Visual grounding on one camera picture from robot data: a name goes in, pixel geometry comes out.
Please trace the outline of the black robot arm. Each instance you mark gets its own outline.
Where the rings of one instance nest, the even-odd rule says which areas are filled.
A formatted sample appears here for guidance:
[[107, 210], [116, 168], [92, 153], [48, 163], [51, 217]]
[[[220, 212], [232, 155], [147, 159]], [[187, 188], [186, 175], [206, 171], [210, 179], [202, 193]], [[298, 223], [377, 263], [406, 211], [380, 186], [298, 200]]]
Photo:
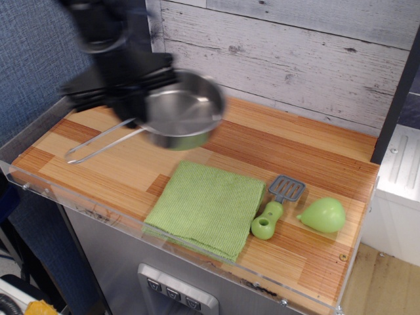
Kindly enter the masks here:
[[119, 1], [61, 1], [79, 32], [79, 46], [93, 64], [63, 84], [74, 110], [107, 105], [129, 127], [149, 120], [150, 93], [177, 82], [173, 56], [144, 51], [132, 39], [131, 13], [146, 15], [141, 6], [127, 10]]

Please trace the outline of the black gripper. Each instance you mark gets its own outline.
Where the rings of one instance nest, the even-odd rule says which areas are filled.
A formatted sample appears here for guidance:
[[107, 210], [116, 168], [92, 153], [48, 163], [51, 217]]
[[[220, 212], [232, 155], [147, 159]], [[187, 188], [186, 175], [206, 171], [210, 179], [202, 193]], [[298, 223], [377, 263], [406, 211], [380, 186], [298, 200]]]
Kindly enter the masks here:
[[169, 53], [142, 51], [128, 41], [80, 41], [80, 48], [93, 64], [64, 83], [60, 94], [75, 110], [110, 105], [127, 128], [146, 122], [145, 98], [155, 89], [178, 81]]

